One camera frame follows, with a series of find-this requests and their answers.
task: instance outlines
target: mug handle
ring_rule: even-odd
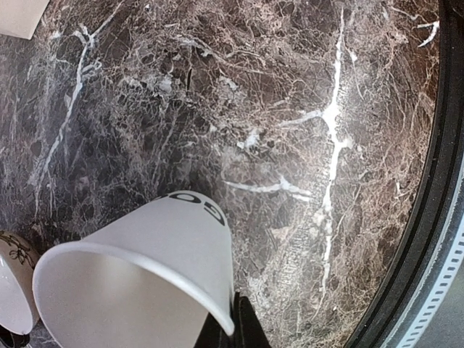
[[[17,335],[0,326],[0,342],[5,348],[22,348],[29,344],[29,335]]]

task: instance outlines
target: black object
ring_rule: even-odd
[[[29,335],[17,335],[0,326],[0,342],[5,348],[26,347],[29,343]]]
[[[208,314],[194,348],[270,348],[252,304],[248,297],[242,297],[238,292],[233,301],[232,318],[235,332],[228,337]]]
[[[452,205],[460,189],[458,177],[464,154],[463,0],[440,0],[439,17],[439,90],[423,177],[394,260],[346,348],[382,345],[411,305],[440,236],[457,233],[457,225],[451,227],[453,231],[444,231],[446,219],[452,212],[462,216],[464,211],[462,201]],[[443,255],[452,240],[447,239],[442,247]],[[388,347],[395,347],[394,342]]]

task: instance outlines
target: paper cup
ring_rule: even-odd
[[[231,336],[231,232],[191,191],[161,197],[39,260],[33,291],[63,348],[192,348],[207,314]]]

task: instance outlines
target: dark marble surface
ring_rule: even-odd
[[[340,347],[421,177],[436,11],[51,0],[32,41],[0,38],[0,228],[45,252],[202,192],[228,215],[236,287],[273,347]],[[56,347],[43,326],[30,345]]]

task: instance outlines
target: mug with black design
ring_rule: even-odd
[[[233,335],[231,232],[210,198],[174,192],[51,248],[33,290],[63,348],[192,348],[208,314]]]
[[[39,316],[32,292],[38,254],[16,234],[0,231],[0,341],[19,347]]]

